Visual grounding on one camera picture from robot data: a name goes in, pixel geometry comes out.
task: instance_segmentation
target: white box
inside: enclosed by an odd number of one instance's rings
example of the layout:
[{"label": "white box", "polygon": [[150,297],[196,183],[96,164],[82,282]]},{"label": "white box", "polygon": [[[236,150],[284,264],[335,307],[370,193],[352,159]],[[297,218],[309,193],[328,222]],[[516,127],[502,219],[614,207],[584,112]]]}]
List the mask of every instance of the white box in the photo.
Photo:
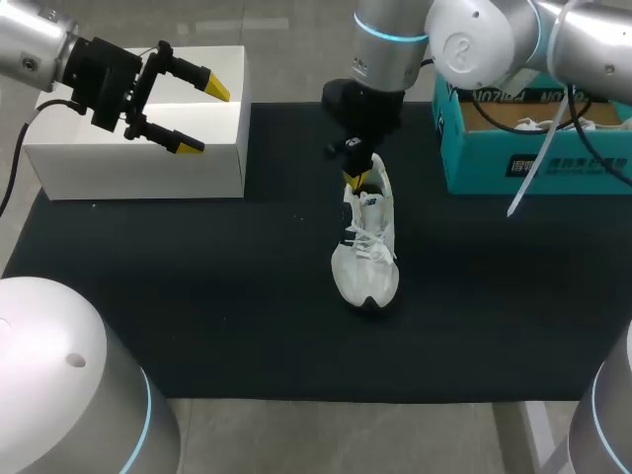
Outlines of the white box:
[{"label": "white box", "polygon": [[[140,53],[145,48],[129,51]],[[115,133],[90,124],[65,107],[43,111],[31,126],[25,149],[50,199],[242,198],[250,128],[251,92],[243,46],[176,47],[176,57],[206,66],[230,91],[223,103],[171,74],[159,75],[147,120],[203,143],[203,154],[174,155],[144,138],[126,140],[121,120]],[[70,99],[59,86],[38,104]]]}]

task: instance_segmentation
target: teal shoe box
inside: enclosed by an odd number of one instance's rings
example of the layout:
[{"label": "teal shoe box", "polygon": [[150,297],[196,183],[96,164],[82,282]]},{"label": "teal shoe box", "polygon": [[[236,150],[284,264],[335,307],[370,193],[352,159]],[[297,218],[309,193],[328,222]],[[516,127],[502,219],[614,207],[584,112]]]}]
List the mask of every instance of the teal shoe box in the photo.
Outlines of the teal shoe box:
[{"label": "teal shoe box", "polygon": [[[473,108],[472,94],[490,116],[513,128],[526,117],[553,119],[564,90],[541,75],[515,99],[498,90],[460,94],[459,98],[459,91],[437,75],[433,112],[448,189],[456,195],[514,195],[546,135],[520,136],[489,125]],[[585,99],[579,91],[578,110]],[[586,119],[608,125],[632,118],[632,108],[596,100],[600,103],[593,105]],[[587,137],[604,159],[632,177],[632,131],[589,130]],[[528,193],[630,195],[632,188],[607,174],[572,129],[556,132]]]}]

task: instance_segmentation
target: gray floor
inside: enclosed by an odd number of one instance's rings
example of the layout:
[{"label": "gray floor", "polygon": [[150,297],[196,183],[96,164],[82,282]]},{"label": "gray floor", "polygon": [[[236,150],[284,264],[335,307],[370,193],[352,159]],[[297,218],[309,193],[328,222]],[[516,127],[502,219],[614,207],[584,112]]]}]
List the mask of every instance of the gray floor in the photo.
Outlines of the gray floor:
[{"label": "gray floor", "polygon": [[[624,6],[629,0],[608,3]],[[47,0],[121,46],[245,44],[258,102],[318,101],[322,85],[348,73],[355,0]],[[407,100],[429,100],[433,72]],[[0,190],[13,146],[37,93],[0,78]],[[0,273],[39,189],[21,163],[0,220]],[[521,452],[499,439],[491,405],[389,406],[228,400],[175,400],[183,431],[185,474],[529,472]],[[575,404],[550,403],[556,440]]]}]

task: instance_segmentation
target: blue light ring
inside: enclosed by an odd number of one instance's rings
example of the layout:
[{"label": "blue light ring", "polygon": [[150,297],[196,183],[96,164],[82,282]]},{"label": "blue light ring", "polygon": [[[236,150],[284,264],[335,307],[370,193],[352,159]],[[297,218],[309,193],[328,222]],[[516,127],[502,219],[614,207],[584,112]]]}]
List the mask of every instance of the blue light ring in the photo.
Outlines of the blue light ring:
[{"label": "blue light ring", "polygon": [[147,414],[145,415],[145,425],[142,428],[142,433],[140,434],[140,438],[138,439],[138,443],[136,444],[134,451],[132,452],[125,465],[122,467],[119,474],[127,474],[129,469],[131,469],[131,466],[136,460],[136,457],[138,457],[138,453],[140,452],[142,445],[145,443],[147,432],[149,432],[149,422],[151,421],[151,389],[149,388],[149,380],[147,379],[145,371],[142,368],[140,369],[140,371],[142,372],[142,376],[145,378],[145,386],[147,387]]},{"label": "blue light ring", "polygon": [[621,469],[621,472],[623,472],[624,474],[630,474],[630,471],[623,465],[623,463],[620,461],[620,459],[614,453],[614,450],[610,446],[610,443],[605,438],[605,434],[603,433],[603,430],[601,429],[601,424],[599,423],[599,419],[598,419],[598,417],[596,415],[596,395],[595,395],[596,394],[596,382],[599,379],[599,374],[601,373],[602,369],[603,369],[603,364],[599,368],[599,372],[596,373],[596,377],[594,378],[594,384],[592,385],[592,418],[594,419],[594,425],[596,426],[596,432],[599,434],[599,438],[601,438],[601,442],[603,443],[603,447],[605,447],[605,450],[607,451],[607,453],[610,455],[610,457],[612,458],[614,463],[619,467],[619,469]]},{"label": "blue light ring", "polygon": [[540,48],[540,44],[542,43],[542,18],[540,17],[540,12],[535,6],[535,3],[533,3],[533,0],[526,0],[526,1],[529,3],[531,8],[533,9],[533,13],[535,13],[535,19],[537,20],[537,44],[535,45],[535,49],[533,50],[533,53],[531,54],[531,56],[526,60],[526,62],[529,62],[531,59],[533,59],[533,56],[535,55],[537,50]]},{"label": "blue light ring", "polygon": [[357,17],[357,13],[354,13],[355,22],[357,25],[365,30],[370,35],[380,38],[381,40],[393,41],[393,42],[422,42],[428,39],[428,35],[421,35],[418,37],[397,37],[395,35],[388,35],[386,33],[379,32],[378,30],[366,25]]}]

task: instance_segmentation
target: robotic arm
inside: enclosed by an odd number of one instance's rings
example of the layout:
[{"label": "robotic arm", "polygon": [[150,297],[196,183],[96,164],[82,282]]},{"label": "robotic arm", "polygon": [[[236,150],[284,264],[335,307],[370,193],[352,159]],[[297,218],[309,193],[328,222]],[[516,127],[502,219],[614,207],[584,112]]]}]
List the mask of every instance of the robotic arm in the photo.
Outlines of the robotic arm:
[{"label": "robotic arm", "polygon": [[194,138],[149,123],[143,109],[158,74],[167,72],[227,102],[229,92],[209,69],[175,57],[164,41],[143,68],[139,56],[78,33],[75,21],[36,2],[0,0],[0,74],[45,92],[55,83],[70,87],[76,110],[92,109],[92,124],[108,131],[125,114],[127,139],[144,136],[172,153],[204,150]]},{"label": "robotic arm", "polygon": [[632,104],[632,11],[586,0],[360,0],[351,81],[325,86],[323,105],[347,132],[352,186],[398,126],[430,45],[460,89],[507,84],[523,68]]}]

